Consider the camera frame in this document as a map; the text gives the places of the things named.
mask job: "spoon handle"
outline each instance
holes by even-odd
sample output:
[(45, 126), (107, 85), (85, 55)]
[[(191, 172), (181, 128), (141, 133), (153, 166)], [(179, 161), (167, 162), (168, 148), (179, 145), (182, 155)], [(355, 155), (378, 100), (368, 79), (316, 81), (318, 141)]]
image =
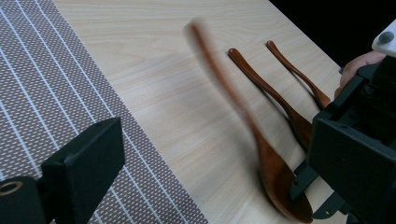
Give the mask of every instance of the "spoon handle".
[(198, 27), (198, 24), (192, 23), (191, 24), (191, 29), (194, 33), (194, 36), (198, 42), (198, 45), (201, 48), (202, 53), (204, 54), (205, 60), (208, 63), (211, 72), (215, 75), (217, 80), (220, 82), (221, 86), (225, 91), (227, 91), (229, 97), (233, 101), (233, 103), (236, 105), (237, 111), (239, 114), (242, 116), (243, 120), (247, 123), (249, 128), (253, 132), (257, 132), (259, 128), (256, 126), (253, 117), (248, 113), (246, 107), (242, 103), (242, 101), (238, 98), (238, 96), (235, 94), (234, 88), (231, 86), (229, 82), (225, 79), (225, 76), (221, 72), (221, 70), (218, 67), (218, 64), (215, 63), (215, 59), (213, 58), (212, 54), (209, 52), (209, 47), (206, 45), (206, 42), (204, 41), (204, 38), (202, 37), (202, 31)]
[(311, 91), (314, 93), (315, 97), (315, 102), (318, 105), (319, 109), (324, 109), (329, 103), (330, 103), (330, 98), (323, 92), (321, 91), (308, 77), (306, 77), (300, 70), (298, 70), (296, 67), (294, 67), (291, 62), (289, 62), (285, 56), (280, 52), (280, 50), (277, 48), (275, 45), (274, 41), (268, 40), (265, 43), (265, 46), (274, 54), (274, 56), (292, 73), (300, 77), (311, 89)]
[(238, 66), (238, 68), (262, 91), (268, 92), (286, 111), (289, 117), (289, 124), (293, 133), (305, 152), (308, 151), (312, 134), (312, 124), (301, 116), (288, 102), (262, 79), (248, 64), (245, 58), (237, 49), (229, 49), (228, 56)]

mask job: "hole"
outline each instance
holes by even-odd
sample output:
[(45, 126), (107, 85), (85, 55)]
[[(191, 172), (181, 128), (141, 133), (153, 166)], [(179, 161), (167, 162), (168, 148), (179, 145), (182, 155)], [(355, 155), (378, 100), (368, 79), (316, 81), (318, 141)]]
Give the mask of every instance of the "hole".
[(11, 181), (0, 186), (0, 196), (8, 195), (17, 191), (22, 186), (21, 181)]

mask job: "black plastic part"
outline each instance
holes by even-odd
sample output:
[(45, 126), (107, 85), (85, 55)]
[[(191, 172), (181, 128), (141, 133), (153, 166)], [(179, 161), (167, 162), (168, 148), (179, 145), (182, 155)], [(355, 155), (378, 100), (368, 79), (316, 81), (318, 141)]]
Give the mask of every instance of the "black plastic part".
[(332, 195), (318, 208), (312, 215), (314, 219), (326, 219), (332, 217), (338, 210), (344, 206), (344, 200), (336, 193)]
[(120, 118), (93, 124), (44, 161), (56, 223), (87, 223), (124, 164)]
[(45, 224), (47, 220), (41, 206), (35, 180), (17, 176), (0, 182), (0, 223)]

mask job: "placemat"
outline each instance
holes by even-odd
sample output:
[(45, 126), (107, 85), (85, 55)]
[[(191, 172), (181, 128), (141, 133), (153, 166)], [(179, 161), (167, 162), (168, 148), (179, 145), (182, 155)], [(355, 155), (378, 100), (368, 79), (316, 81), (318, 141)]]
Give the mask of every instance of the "placemat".
[(50, 0), (0, 1), (0, 180), (121, 117), (126, 164), (90, 223), (207, 223)]

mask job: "striped placemat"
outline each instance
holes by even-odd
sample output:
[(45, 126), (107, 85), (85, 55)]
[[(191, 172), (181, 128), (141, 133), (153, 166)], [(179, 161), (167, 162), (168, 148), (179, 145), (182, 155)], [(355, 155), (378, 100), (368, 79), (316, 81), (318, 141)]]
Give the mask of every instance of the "striped placemat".
[(121, 117), (126, 164), (90, 223), (207, 223), (52, 1), (0, 1), (0, 85), (0, 181), (38, 179), (57, 149)]

